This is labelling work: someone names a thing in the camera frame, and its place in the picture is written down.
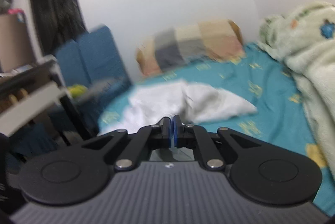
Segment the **white t-shirt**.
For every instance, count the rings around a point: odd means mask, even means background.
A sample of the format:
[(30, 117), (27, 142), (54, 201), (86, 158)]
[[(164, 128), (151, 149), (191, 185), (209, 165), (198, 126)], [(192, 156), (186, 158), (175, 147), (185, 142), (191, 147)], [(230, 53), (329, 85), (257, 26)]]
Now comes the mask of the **white t-shirt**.
[(257, 113), (257, 107), (223, 88), (184, 79), (140, 86), (130, 94), (119, 122), (105, 126), (101, 134), (126, 129), (129, 134), (178, 115), (184, 122), (200, 124)]

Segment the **teal patterned bed sheet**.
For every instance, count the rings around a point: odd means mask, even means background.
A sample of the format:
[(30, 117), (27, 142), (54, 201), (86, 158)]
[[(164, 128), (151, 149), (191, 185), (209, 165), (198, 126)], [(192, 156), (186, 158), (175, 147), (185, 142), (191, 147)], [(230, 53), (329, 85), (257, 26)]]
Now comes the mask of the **teal patterned bed sheet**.
[(138, 82), (139, 86), (177, 79), (202, 82), (223, 88), (245, 98), (257, 107), (257, 114), (228, 121), (203, 123), (216, 132), (228, 127), (265, 142), (284, 147), (313, 159), (322, 172), (322, 184), (314, 204), (327, 215), (334, 215), (334, 180), (326, 160), (309, 128), (303, 98), (288, 69), (261, 51), (255, 44), (245, 46), (246, 56), (224, 63), (204, 60)]

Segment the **yellow-green plush toy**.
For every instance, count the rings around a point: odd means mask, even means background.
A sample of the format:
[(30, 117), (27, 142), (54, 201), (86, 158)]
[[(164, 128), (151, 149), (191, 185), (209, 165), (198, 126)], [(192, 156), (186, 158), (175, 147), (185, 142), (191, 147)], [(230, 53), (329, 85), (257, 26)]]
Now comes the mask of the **yellow-green plush toy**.
[(79, 84), (68, 86), (67, 89), (72, 98), (78, 98), (88, 91), (87, 87)]

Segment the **plaid checkered pillow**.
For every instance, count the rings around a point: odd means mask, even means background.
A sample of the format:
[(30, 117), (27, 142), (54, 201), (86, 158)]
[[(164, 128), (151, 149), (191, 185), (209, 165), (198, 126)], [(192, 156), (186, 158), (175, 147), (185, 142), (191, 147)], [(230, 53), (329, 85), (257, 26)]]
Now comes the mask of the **plaid checkered pillow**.
[(230, 61), (245, 56), (238, 25), (229, 19), (173, 27), (148, 38), (137, 49), (144, 77), (156, 76), (194, 61)]

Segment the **blue folded cushion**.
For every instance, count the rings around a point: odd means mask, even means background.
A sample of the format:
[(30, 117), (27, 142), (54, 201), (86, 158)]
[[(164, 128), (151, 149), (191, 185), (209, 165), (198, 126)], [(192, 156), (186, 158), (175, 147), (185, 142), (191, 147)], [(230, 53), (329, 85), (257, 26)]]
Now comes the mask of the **blue folded cushion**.
[(105, 109), (131, 86), (115, 40), (105, 25), (66, 42), (54, 55), (67, 86), (88, 88), (89, 94), (80, 103), (92, 100)]

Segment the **white shelf unit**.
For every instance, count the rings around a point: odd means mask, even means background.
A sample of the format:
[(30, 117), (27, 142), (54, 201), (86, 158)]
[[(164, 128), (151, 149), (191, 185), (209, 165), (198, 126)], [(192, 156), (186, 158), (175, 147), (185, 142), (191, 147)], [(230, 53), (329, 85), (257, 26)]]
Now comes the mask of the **white shelf unit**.
[(1, 74), (1, 134), (12, 136), (60, 99), (68, 97), (57, 59), (48, 55), (24, 71)]

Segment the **light green fleece blanket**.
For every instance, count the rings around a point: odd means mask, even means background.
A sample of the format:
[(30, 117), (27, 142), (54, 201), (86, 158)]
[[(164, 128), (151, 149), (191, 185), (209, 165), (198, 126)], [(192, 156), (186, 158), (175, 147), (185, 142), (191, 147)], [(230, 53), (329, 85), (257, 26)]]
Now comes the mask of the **light green fleece blanket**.
[(315, 140), (334, 170), (334, 5), (314, 1), (259, 28), (260, 49), (291, 72)]

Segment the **cardboard box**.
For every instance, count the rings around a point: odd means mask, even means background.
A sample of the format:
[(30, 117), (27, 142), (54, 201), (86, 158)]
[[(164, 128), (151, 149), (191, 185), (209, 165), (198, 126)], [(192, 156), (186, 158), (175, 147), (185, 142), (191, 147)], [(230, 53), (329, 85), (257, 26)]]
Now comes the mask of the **cardboard box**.
[(1, 14), (1, 72), (35, 62), (27, 25), (16, 14)]

